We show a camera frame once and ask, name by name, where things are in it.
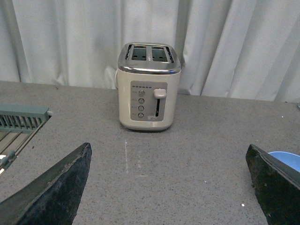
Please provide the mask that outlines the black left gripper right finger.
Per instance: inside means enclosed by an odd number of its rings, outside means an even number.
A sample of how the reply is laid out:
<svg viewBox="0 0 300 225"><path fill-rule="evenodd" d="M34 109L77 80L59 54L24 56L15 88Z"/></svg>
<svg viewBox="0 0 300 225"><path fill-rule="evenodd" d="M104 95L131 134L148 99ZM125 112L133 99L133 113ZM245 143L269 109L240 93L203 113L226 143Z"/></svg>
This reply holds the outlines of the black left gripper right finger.
<svg viewBox="0 0 300 225"><path fill-rule="evenodd" d="M249 145L246 162L267 223L298 225L300 173L254 144Z"/></svg>

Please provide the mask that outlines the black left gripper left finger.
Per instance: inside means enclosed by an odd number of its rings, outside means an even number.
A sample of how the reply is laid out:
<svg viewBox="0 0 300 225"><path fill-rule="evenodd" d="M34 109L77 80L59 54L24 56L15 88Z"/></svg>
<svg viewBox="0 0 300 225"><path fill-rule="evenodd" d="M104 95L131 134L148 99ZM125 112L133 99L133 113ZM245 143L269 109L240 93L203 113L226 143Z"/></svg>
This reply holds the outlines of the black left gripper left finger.
<svg viewBox="0 0 300 225"><path fill-rule="evenodd" d="M88 179L92 149L84 143L0 203L2 225L70 225Z"/></svg>

